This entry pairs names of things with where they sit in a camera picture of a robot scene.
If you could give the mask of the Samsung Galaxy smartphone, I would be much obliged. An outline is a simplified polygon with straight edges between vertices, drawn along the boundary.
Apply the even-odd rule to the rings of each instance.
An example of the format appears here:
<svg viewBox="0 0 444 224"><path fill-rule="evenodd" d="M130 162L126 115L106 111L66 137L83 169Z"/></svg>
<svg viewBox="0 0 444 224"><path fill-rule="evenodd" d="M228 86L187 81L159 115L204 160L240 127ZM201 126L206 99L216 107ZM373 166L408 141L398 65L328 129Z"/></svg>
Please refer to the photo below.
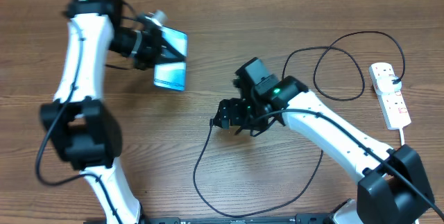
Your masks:
<svg viewBox="0 0 444 224"><path fill-rule="evenodd" d="M188 36L166 26L161 27L162 52L155 61L153 83L157 87L183 92L186 81Z"/></svg>

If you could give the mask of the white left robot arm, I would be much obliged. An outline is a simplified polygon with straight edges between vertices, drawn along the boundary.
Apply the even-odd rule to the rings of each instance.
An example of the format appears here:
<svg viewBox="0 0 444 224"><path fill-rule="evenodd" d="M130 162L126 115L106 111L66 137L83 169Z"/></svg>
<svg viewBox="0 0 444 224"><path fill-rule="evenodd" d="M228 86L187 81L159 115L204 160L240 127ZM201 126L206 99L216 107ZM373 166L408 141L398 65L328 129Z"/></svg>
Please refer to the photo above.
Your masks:
<svg viewBox="0 0 444 224"><path fill-rule="evenodd" d="M123 137L106 108L103 83L108 53L132 60L138 70L152 69L157 87L183 91L187 34L166 26L158 10L135 15L140 28L122 25L124 0L71 0L65 17L69 41L62 78L51 103L40 108L44 144L86 180L105 213L106 223L147 223L121 165Z"/></svg>

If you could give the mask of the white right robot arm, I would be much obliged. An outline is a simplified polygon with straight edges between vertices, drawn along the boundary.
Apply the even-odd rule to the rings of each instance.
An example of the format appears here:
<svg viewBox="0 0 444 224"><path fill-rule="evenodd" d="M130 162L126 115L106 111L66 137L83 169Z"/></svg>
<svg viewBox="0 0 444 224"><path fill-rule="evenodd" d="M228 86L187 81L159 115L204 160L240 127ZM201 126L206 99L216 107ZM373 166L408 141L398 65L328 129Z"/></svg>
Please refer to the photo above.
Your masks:
<svg viewBox="0 0 444 224"><path fill-rule="evenodd" d="M339 205L325 223L414 223L437 208L421 158L411 147L394 149L369 137L299 80L280 80L258 58L235 74L240 97L219 103L213 125L264 132L275 119L315 143L357 185L356 199Z"/></svg>

